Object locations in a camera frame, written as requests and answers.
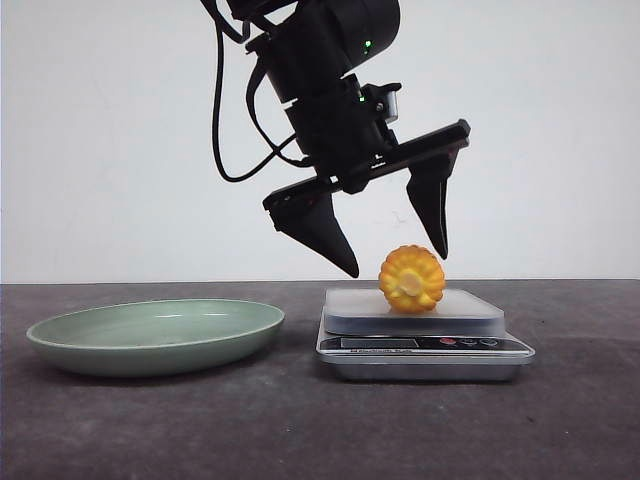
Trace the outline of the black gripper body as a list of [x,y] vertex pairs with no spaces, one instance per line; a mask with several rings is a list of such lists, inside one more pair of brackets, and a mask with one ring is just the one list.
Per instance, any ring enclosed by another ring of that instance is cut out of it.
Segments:
[[263,201],[267,211],[288,197],[358,193],[372,179],[468,145],[471,127],[464,119],[398,142],[388,124],[363,102],[362,87],[349,75],[327,92],[301,97],[285,110],[316,176],[271,193]]

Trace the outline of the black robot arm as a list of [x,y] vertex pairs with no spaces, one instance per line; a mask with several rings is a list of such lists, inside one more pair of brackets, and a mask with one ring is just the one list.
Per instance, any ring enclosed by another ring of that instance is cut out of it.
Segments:
[[356,257],[333,210],[337,191],[355,194],[372,179],[406,168],[406,190],[441,257],[448,254],[447,181],[471,128],[460,119],[404,143],[387,124],[397,117],[400,84],[360,85],[352,69],[395,39],[396,1],[299,1],[292,15],[274,25],[265,16],[281,1],[232,1],[234,18],[262,34],[246,49],[257,64],[249,87],[269,78],[295,140],[315,177],[272,192],[263,201],[276,230],[357,277]]

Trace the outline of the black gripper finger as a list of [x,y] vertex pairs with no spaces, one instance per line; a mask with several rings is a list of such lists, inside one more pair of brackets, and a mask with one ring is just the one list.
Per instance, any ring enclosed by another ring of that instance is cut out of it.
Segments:
[[448,257],[446,226],[447,182],[456,162],[455,153],[439,154],[409,166],[406,186],[414,207],[430,241],[442,259]]
[[269,213],[277,231],[318,253],[352,278],[359,276],[355,254],[335,217],[329,193],[288,197],[271,206]]

